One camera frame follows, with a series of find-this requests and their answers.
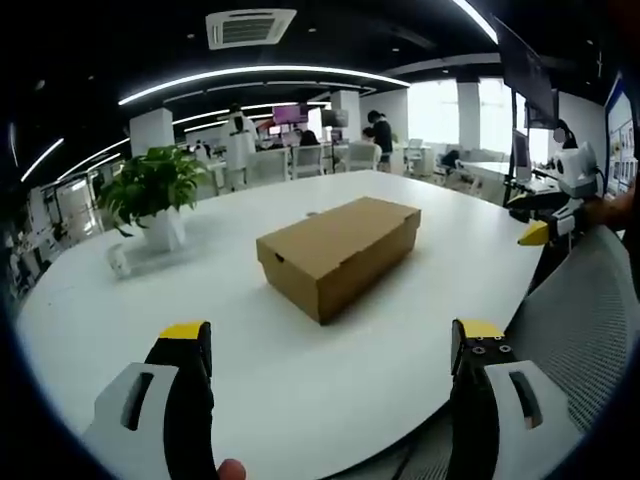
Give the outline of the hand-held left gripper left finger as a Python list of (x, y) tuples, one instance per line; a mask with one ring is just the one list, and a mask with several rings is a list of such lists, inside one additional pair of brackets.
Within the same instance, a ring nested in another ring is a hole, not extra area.
[(175, 324), (98, 395), (82, 439), (118, 479), (216, 479), (211, 324)]

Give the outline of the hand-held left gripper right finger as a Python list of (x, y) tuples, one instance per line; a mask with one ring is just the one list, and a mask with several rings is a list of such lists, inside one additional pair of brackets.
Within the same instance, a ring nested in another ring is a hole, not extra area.
[(491, 323), (452, 321), (450, 479), (545, 479), (583, 437), (568, 397)]

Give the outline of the person's left hand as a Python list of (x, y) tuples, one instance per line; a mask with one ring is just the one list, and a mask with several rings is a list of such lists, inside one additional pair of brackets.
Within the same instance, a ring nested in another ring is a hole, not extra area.
[(220, 480), (245, 480), (247, 477), (244, 465), (236, 459), (226, 459), (217, 468)]

